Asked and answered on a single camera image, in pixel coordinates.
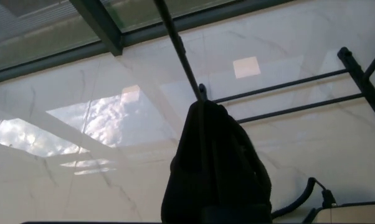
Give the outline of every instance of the white marble tile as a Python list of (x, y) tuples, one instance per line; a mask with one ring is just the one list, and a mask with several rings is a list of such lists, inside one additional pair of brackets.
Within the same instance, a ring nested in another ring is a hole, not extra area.
[[(342, 69), (343, 46), (366, 68), (375, 56), (375, 1), (295, 1), (181, 37), (214, 100)], [(344, 74), (224, 105), (242, 119), (355, 93)], [(159, 222), (194, 101), (167, 37), (0, 83), (0, 223)], [(338, 203), (375, 200), (375, 115), (365, 99), (243, 127), (271, 176), (273, 209), (295, 200), (309, 176)], [(320, 205), (316, 188), (277, 221), (300, 222)]]

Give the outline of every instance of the cable connector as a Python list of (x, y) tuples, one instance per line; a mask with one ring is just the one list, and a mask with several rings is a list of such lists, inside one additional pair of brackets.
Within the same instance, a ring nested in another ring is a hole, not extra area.
[(322, 190), (322, 196), (323, 196), (323, 208), (333, 208), (337, 206), (336, 199), (334, 198), (333, 194), (330, 190)]

